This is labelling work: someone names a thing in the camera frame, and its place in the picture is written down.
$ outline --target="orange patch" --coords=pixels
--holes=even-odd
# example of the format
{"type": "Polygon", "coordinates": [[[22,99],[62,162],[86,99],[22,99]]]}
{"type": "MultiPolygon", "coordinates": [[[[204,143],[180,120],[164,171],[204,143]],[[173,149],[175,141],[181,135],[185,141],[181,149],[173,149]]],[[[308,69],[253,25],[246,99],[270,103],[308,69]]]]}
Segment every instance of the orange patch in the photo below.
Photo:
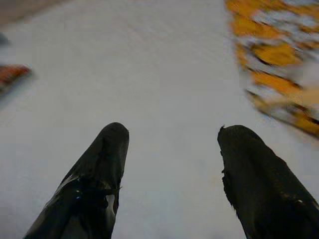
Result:
{"type": "Polygon", "coordinates": [[[312,133],[319,136],[319,124],[311,121],[304,113],[298,113],[295,115],[296,121],[294,125],[296,127],[302,128],[304,131],[312,133]]]}
{"type": "Polygon", "coordinates": [[[319,48],[319,42],[316,42],[316,41],[303,42],[303,43],[299,43],[298,47],[299,48],[310,48],[310,49],[319,48]]]}
{"type": "Polygon", "coordinates": [[[287,5],[280,0],[259,0],[258,2],[263,10],[278,11],[287,9],[287,5]]]}
{"type": "Polygon", "coordinates": [[[311,4],[306,6],[287,6],[287,10],[298,15],[308,15],[319,19],[319,5],[311,4]]]}
{"type": "Polygon", "coordinates": [[[256,23],[242,16],[234,17],[231,27],[236,36],[249,35],[263,39],[276,39],[280,36],[280,32],[273,27],[256,23]]]}
{"type": "Polygon", "coordinates": [[[241,45],[239,45],[239,44],[236,44],[235,53],[236,53],[236,56],[237,56],[237,60],[238,60],[239,65],[240,65],[242,68],[246,68],[247,61],[246,61],[246,59],[245,59],[245,51],[244,51],[243,46],[241,46],[241,45]]]}
{"type": "Polygon", "coordinates": [[[27,74],[29,71],[28,68],[20,65],[0,66],[0,82],[9,83],[17,77],[27,74]]]}
{"type": "Polygon", "coordinates": [[[296,56],[295,49],[287,43],[279,45],[257,45],[252,47],[256,57],[274,66],[288,66],[300,64],[301,60],[296,56]]]}
{"type": "Polygon", "coordinates": [[[316,27],[300,26],[299,29],[307,33],[319,32],[319,25],[317,25],[316,27]]]}
{"type": "Polygon", "coordinates": [[[256,85],[270,87],[283,95],[301,91],[301,89],[294,83],[278,76],[273,76],[262,72],[251,72],[251,76],[256,85]]]}
{"type": "Polygon", "coordinates": [[[227,0],[225,4],[226,8],[233,14],[245,17],[252,16],[258,10],[258,5],[249,0],[227,0]]]}

